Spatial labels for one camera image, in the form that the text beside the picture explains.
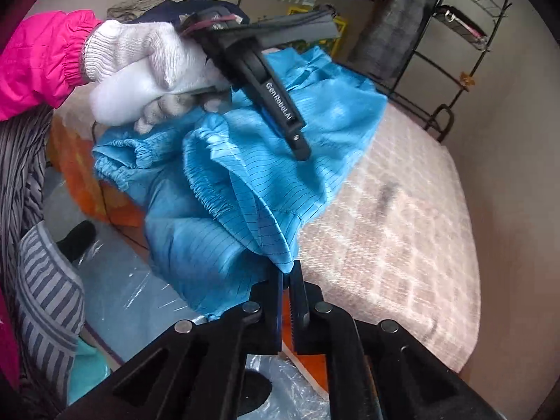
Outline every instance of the teal object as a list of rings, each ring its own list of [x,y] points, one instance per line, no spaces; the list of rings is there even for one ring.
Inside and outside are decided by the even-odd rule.
[[[268,260],[291,270],[298,231],[335,198],[387,103],[319,47],[267,59],[307,123],[307,161],[243,91],[224,114],[196,108],[144,136],[113,127],[93,148],[99,176],[146,210],[153,272],[209,319],[247,300]]]
[[[111,371],[103,355],[95,347],[78,338],[74,366],[70,372],[68,405],[82,398],[110,374]]]

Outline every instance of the beige checkered blanket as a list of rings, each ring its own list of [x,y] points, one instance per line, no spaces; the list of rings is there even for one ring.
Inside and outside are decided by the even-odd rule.
[[[307,281],[356,319],[394,319],[459,371],[477,342],[480,280],[449,152],[388,105],[337,198],[300,234]]]

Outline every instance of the pink jacket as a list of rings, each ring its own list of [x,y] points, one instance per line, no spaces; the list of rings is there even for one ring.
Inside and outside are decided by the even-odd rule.
[[[83,43],[101,22],[89,10],[37,14],[21,22],[0,55],[0,121],[43,102],[59,107],[83,85]]]

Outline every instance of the elastic sleeve cuff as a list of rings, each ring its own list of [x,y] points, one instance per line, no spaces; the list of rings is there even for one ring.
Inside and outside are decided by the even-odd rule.
[[[96,19],[93,13],[90,13],[86,14],[75,27],[71,27],[63,63],[65,81],[69,86],[84,85],[88,82],[82,70],[83,45],[91,32],[102,23],[102,20]]]

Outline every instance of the screw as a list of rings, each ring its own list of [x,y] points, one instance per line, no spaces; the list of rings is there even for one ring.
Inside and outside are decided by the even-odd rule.
[[[330,313],[333,310],[333,306],[327,302],[317,302],[315,304],[315,311],[322,314]]]
[[[257,302],[245,302],[241,307],[247,314],[253,314],[260,310],[260,305]]]
[[[394,333],[399,329],[399,324],[394,320],[385,319],[381,321],[381,329],[387,333]]]
[[[177,333],[189,333],[193,327],[193,323],[190,320],[180,320],[175,323],[174,328]]]

